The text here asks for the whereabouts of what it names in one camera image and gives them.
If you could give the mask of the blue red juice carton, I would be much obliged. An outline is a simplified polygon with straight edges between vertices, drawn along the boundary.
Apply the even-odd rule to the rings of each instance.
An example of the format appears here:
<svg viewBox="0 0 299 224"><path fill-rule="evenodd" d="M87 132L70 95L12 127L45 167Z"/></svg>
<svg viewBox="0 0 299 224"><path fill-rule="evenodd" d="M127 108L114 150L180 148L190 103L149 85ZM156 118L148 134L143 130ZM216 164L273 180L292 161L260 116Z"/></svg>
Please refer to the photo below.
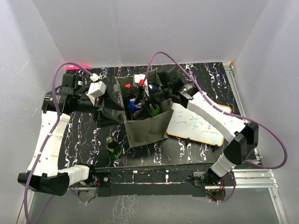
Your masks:
<svg viewBox="0 0 299 224"><path fill-rule="evenodd" d="M135 118L135 113L136 113L138 110L140 110L141 107L142 107L142 106L141 106L141 103L138 103L138 104L135 105L134 101L135 101L135 98L130 99L130 100L129 100L129 103L128 103L128 106L127 106L128 111L129 111L130 116L131 116L132 119Z"/></svg>

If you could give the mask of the green glass bottle front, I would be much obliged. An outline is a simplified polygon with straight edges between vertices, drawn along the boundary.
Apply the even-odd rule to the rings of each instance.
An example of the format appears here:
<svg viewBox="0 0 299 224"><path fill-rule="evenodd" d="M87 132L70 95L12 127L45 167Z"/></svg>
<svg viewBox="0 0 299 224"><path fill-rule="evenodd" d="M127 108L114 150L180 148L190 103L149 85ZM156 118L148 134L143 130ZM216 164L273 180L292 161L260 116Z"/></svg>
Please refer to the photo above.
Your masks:
<svg viewBox="0 0 299 224"><path fill-rule="evenodd" d="M111 136L106 137L107 150L112 160L116 160L120 157L122 150L118 142L116 142Z"/></svg>

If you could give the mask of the Fontana pineapple juice carton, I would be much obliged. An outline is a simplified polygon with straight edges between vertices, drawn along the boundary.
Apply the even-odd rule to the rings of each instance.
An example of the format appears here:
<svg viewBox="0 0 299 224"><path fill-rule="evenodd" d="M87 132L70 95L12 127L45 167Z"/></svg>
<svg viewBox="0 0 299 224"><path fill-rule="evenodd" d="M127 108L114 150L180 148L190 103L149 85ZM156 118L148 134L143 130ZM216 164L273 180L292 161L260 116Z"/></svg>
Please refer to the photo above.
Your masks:
<svg viewBox="0 0 299 224"><path fill-rule="evenodd" d="M148 87L150 90L156 89L156 86L154 84L148 84Z"/></svg>

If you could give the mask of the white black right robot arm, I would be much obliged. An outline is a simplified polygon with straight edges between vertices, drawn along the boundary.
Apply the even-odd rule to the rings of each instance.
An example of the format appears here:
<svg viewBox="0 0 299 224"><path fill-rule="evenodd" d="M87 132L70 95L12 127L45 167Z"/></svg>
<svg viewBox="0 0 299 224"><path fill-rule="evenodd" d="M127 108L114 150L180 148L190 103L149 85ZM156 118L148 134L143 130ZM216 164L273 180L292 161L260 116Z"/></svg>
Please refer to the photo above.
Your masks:
<svg viewBox="0 0 299 224"><path fill-rule="evenodd" d="M160 82L150 84L148 74L133 76L133 85L138 88L135 104L156 104L171 99L185 109L196 113L217 129L228 141L219 159L201 176L199 181L219 185L225 175L241 165L258 145L258 125L246 123L231 113L223 111L194 82L183 82L175 68L158 73Z"/></svg>

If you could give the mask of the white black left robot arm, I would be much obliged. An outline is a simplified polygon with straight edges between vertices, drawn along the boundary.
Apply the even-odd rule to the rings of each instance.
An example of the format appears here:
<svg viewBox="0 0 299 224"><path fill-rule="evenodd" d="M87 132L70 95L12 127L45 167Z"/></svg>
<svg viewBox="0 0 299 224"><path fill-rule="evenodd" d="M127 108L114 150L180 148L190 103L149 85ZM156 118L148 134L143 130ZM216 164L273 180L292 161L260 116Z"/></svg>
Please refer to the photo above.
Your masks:
<svg viewBox="0 0 299 224"><path fill-rule="evenodd" d="M124 108L112 98L107 86L93 73L90 84L83 84L75 74L64 74L55 94L49 91L43 100L42 124L34 156L26 172L19 173L18 183L29 190L62 196L78 182L92 186L96 174L90 165L58 169L59 152L65 129L73 112L90 113L98 128L120 124L112 112Z"/></svg>

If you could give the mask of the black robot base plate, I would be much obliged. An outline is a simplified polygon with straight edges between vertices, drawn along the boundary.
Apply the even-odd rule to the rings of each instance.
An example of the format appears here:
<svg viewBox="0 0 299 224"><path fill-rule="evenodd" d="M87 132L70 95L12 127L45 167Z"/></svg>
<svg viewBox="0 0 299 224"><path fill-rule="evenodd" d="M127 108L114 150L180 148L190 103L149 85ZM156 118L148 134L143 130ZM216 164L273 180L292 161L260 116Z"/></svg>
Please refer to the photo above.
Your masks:
<svg viewBox="0 0 299 224"><path fill-rule="evenodd" d="M73 189L95 190L98 197L138 195L165 196L190 195L205 197L206 190L220 189L234 184L231 174L226 174L217 184L199 178L210 164L189 163L160 166L95 168L94 180L87 185L74 184Z"/></svg>

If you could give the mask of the grey-green canvas bag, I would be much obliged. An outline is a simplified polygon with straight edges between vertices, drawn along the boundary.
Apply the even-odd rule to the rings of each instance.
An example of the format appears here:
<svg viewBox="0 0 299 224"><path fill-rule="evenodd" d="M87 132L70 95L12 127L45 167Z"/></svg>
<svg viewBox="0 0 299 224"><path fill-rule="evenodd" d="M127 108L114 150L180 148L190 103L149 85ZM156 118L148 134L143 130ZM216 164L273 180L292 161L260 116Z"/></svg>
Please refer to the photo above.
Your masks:
<svg viewBox="0 0 299 224"><path fill-rule="evenodd" d="M125 111L117 112L112 110L113 117L124 123L130 147L139 147L151 144L157 141L167 139L166 129L173 115L171 109L171 99L158 102L160 113L153 118L134 120L128 114L127 105L125 105L125 84L133 84L131 77L115 77L116 84L113 86L114 94L120 97L120 104L125 107ZM157 69L151 70L148 74L147 81L153 84L161 84L157 74Z"/></svg>

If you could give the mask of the dark cola bottle red label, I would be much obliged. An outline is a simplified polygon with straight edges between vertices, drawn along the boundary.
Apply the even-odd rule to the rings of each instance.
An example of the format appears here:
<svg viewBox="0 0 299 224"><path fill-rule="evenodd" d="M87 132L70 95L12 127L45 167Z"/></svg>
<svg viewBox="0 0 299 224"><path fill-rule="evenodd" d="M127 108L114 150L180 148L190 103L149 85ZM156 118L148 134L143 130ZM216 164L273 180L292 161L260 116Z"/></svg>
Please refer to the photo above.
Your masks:
<svg viewBox="0 0 299 224"><path fill-rule="evenodd" d="M128 98L134 98L134 93L132 92L132 85L130 83L125 84L125 96Z"/></svg>

